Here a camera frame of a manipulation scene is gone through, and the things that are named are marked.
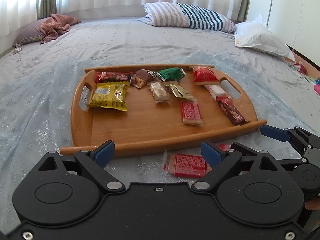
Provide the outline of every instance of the pillow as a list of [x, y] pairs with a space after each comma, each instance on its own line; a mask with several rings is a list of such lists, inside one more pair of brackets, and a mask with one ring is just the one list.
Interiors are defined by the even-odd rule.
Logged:
[[175, 26], [231, 33], [235, 25], [217, 12], [183, 3], [155, 2], [144, 6], [141, 22], [152, 26]]
[[22, 27], [13, 46], [16, 47], [18, 44], [23, 45], [30, 42], [41, 41], [42, 33], [39, 31], [39, 26], [46, 19], [47, 18], [44, 18]]
[[292, 51], [267, 29], [261, 15], [252, 22], [238, 23], [235, 26], [236, 47], [252, 48], [274, 56], [287, 57], [295, 62]]

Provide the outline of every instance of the striped pillow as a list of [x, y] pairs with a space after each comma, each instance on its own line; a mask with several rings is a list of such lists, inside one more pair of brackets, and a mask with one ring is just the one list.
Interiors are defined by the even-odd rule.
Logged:
[[144, 6], [147, 15], [141, 22], [152, 26], [175, 26], [231, 33], [235, 25], [217, 12], [182, 3], [156, 2]]

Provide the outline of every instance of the wooden tray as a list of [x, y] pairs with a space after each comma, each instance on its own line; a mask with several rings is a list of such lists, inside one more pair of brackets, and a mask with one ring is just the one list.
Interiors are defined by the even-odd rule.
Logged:
[[[94, 150], [105, 141], [113, 140], [116, 145], [115, 157], [150, 154], [198, 146], [204, 139], [214, 142], [236, 137], [267, 123], [266, 120], [258, 121], [249, 97], [232, 78], [219, 70], [213, 70], [220, 82], [228, 80], [240, 93], [234, 105], [248, 123], [233, 126], [208, 90], [193, 84], [194, 77], [189, 66], [192, 65], [129, 65], [85, 69], [86, 75], [76, 88], [71, 106], [74, 147], [63, 147], [60, 153], [67, 155], [83, 149]], [[125, 99], [127, 112], [104, 108], [84, 111], [79, 106], [84, 86], [90, 91], [89, 100], [92, 98], [96, 89], [96, 71], [136, 72], [141, 68], [159, 71], [170, 67], [182, 67], [185, 70], [186, 76], [179, 84], [198, 100], [204, 123], [202, 127], [182, 123], [180, 100], [173, 95], [170, 95], [172, 101], [156, 104], [149, 86], [140, 90], [133, 86], [128, 88]]]

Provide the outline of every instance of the bed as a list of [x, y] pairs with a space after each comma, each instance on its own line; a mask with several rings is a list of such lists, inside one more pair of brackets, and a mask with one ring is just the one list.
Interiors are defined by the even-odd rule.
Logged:
[[[84, 21], [54, 41], [30, 43], [20, 53], [0, 59], [1, 231], [19, 224], [11, 198], [28, 171], [47, 151], [72, 146], [70, 105], [84, 68], [155, 63], [215, 64], [241, 82], [258, 116], [268, 124], [320, 131], [320, 97], [312, 85], [279, 58], [235, 47], [232, 34], [153, 27], [137, 18]], [[277, 159], [298, 157], [289, 144], [258, 132], [236, 140], [269, 150]], [[163, 153], [115, 159], [105, 169], [127, 187], [130, 182], [193, 182], [165, 173], [164, 159]]]

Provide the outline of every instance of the triangular cutout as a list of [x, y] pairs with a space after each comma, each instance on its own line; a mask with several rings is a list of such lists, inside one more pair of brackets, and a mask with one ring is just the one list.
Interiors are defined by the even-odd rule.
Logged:
[[56, 161], [54, 160], [54, 157], [48, 157], [39, 168], [39, 171], [51, 171], [56, 169], [57, 169], [57, 164], [56, 164]]
[[266, 170], [266, 171], [277, 171], [277, 167], [272, 163], [272, 161], [267, 157], [262, 157], [261, 163], [260, 163], [260, 170]]

